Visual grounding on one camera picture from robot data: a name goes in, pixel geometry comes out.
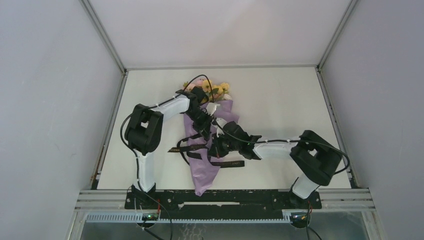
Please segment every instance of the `clear plastic panel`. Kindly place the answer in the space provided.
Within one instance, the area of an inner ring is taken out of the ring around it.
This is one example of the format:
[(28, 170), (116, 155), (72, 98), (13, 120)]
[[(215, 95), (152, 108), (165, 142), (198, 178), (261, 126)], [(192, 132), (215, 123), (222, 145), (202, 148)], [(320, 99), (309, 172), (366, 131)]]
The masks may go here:
[[(312, 227), (323, 240), (368, 240), (361, 212), (314, 212)], [(163, 239), (170, 237), (170, 225), (157, 223), (149, 228)], [(310, 239), (318, 237), (310, 231)], [(136, 223), (89, 222), (84, 225), (82, 240), (154, 240)], [(307, 240), (304, 228), (287, 223), (174, 223), (174, 240)]]

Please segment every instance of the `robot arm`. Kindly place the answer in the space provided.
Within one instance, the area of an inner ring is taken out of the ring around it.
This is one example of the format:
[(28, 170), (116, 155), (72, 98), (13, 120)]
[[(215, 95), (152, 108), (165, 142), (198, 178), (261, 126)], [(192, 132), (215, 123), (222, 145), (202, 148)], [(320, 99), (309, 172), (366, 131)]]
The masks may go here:
[(328, 186), (342, 159), (331, 144), (311, 130), (305, 130), (299, 140), (268, 142), (261, 140), (260, 135), (248, 135), (234, 121), (227, 123), (217, 118), (215, 124), (223, 127), (213, 136), (210, 156), (223, 157), (230, 151), (256, 160), (290, 155), (303, 172), (290, 192), (301, 200), (307, 199), (319, 186)]
[(173, 116), (186, 113), (193, 120), (193, 128), (209, 139), (212, 117), (200, 109), (200, 102), (206, 98), (201, 88), (191, 92), (177, 91), (177, 97), (158, 105), (148, 107), (137, 104), (132, 111), (124, 137), (128, 147), (137, 155), (137, 179), (134, 187), (145, 193), (155, 190), (153, 151), (159, 146), (163, 122)]

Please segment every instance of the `white table surface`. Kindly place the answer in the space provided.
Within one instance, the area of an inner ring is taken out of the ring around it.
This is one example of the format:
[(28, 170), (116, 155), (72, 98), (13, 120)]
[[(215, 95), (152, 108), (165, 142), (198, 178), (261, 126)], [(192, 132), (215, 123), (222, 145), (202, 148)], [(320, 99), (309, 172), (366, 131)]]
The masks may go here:
[[(134, 106), (164, 101), (184, 82), (199, 74), (206, 74), (213, 83), (230, 84), (234, 100), (232, 112), (240, 116), (238, 123), (250, 135), (281, 139), (313, 130), (338, 147), (313, 67), (132, 70), (113, 125), (98, 189), (127, 189), (136, 178), (135, 156), (119, 136), (122, 121)], [(182, 115), (163, 124), (161, 142), (154, 152), (157, 189), (194, 189), (189, 166), (180, 154), (167, 152), (184, 137)], [(225, 160), (242, 158), (232, 152)], [(246, 160), (245, 167), (220, 169), (209, 189), (289, 189), (301, 174), (289, 156), (287, 159)], [(321, 188), (351, 188), (346, 171), (335, 175), (329, 186)]]

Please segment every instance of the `white wall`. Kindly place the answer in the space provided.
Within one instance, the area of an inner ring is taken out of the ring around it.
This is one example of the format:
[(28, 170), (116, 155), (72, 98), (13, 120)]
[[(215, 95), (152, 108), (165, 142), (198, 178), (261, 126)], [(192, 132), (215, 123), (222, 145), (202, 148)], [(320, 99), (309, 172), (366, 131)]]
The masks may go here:
[(423, 239), (423, 23), (422, 0), (362, 0), (323, 72), (360, 183), (391, 240)]
[(3, 0), (0, 78), (0, 239), (63, 239), (121, 74), (77, 0)]
[(318, 64), (350, 0), (91, 0), (127, 68)]

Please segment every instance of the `purple wrapping paper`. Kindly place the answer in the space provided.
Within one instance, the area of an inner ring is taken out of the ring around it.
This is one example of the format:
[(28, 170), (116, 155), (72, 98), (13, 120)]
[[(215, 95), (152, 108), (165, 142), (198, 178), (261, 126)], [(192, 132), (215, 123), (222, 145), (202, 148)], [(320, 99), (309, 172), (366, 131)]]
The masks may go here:
[[(236, 123), (239, 121), (239, 116), (231, 113), (231, 109), (233, 108), (232, 100), (223, 100), (217, 101), (217, 104), (220, 104), (220, 108), (218, 108), (213, 115), (217, 118), (225, 119), (227, 122), (235, 121)], [(202, 109), (206, 108), (208, 104), (204, 104), (201, 106)], [(190, 137), (197, 132), (193, 129), (193, 121), (184, 114), (184, 127), (185, 127), (185, 136)], [(215, 127), (211, 127), (211, 135), (217, 132)], [(189, 139), (187, 145), (193, 144), (205, 144), (206, 141), (200, 137), (197, 139)], [(206, 147), (210, 148), (212, 145), (212, 138), (206, 144)], [(212, 183), (215, 179), (215, 176), (218, 174), (220, 170), (219, 166), (212, 166), (207, 158), (208, 150), (207, 149), (199, 149), (194, 151), (194, 153), (199, 153), (201, 155), (201, 159), (188, 158), (188, 162), (190, 163), (190, 171), (191, 178), (194, 183), (194, 190), (197, 196), (201, 196), (209, 187), (212, 186)], [(211, 157), (211, 162), (223, 162), (224, 158), (216, 158)]]

